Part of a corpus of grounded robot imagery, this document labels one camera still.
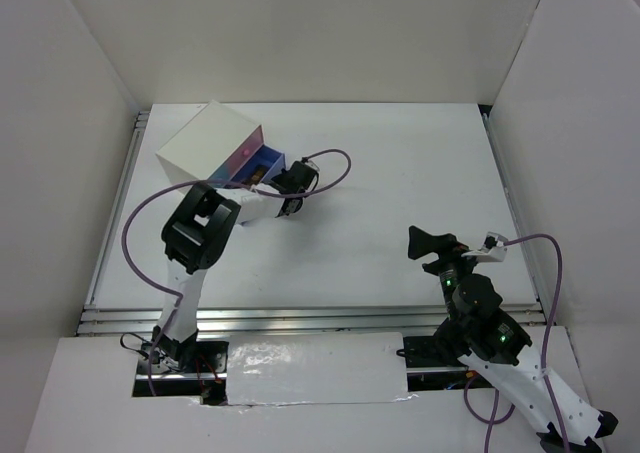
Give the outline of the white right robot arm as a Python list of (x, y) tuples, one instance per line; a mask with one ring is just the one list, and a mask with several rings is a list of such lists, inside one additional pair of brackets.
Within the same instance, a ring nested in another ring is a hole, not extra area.
[(472, 249), (453, 234), (408, 230), (408, 257), (438, 278), (447, 316), (431, 336), (403, 341), (397, 356), (407, 367), (463, 365), (477, 372), (528, 421), (546, 452), (597, 452), (598, 440), (614, 433), (618, 420), (591, 406), (548, 364), (548, 346), (536, 346), (518, 321), (502, 309), (491, 279), (475, 273), (480, 263), (501, 262), (512, 241), (488, 233)]

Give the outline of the long brown eyeshadow palette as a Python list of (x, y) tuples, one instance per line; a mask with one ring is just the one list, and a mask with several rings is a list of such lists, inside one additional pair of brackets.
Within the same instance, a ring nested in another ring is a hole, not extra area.
[(266, 173), (269, 171), (269, 168), (266, 165), (257, 165), (252, 173), (247, 177), (246, 183), (248, 185), (257, 185), (259, 184)]

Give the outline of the pink drawer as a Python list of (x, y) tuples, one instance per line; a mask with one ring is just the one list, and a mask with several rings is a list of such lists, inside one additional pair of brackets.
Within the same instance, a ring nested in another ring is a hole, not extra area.
[(264, 144), (262, 126), (255, 130), (238, 146), (236, 146), (228, 158), (218, 168), (220, 174), (231, 179), (234, 177), (257, 153)]

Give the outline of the dark blue drawer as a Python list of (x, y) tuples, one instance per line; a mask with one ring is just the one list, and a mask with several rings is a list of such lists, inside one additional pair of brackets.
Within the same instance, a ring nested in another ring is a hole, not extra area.
[(284, 200), (263, 196), (256, 189), (279, 195), (269, 181), (284, 167), (284, 154), (263, 145), (231, 179), (232, 184), (216, 188), (222, 196), (240, 205), (237, 224), (278, 216)]

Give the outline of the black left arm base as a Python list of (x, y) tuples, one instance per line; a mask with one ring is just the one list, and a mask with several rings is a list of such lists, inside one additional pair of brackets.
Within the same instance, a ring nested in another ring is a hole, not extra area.
[(179, 359), (160, 346), (152, 350), (152, 342), (136, 333), (123, 333), (119, 344), (137, 357), (134, 397), (197, 397), (203, 405), (227, 404), (227, 341), (196, 341)]

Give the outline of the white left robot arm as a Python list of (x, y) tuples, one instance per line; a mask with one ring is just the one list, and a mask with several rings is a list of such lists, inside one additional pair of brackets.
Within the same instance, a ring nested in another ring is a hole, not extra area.
[(168, 287), (181, 294), (166, 297), (152, 334), (160, 359), (182, 372), (197, 354), (197, 310), (207, 271), (221, 258), (233, 228), (263, 218), (297, 212), (299, 196), (313, 190), (319, 172), (296, 161), (267, 183), (221, 189), (207, 183), (191, 187), (161, 232), (168, 267)]

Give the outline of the light blue small drawer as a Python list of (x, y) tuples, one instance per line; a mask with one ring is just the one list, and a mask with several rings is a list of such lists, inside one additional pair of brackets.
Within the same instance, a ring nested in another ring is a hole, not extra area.
[(209, 176), (209, 179), (227, 182), (230, 181), (232, 177), (232, 171), (226, 165), (221, 165)]

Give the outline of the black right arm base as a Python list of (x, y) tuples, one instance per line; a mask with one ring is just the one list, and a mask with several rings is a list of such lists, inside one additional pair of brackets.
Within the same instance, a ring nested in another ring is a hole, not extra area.
[(446, 318), (431, 335), (404, 336), (396, 355), (403, 358), (410, 392), (462, 390), (469, 380), (472, 388), (489, 388), (490, 383), (473, 373), (458, 359), (462, 353), (459, 329)]

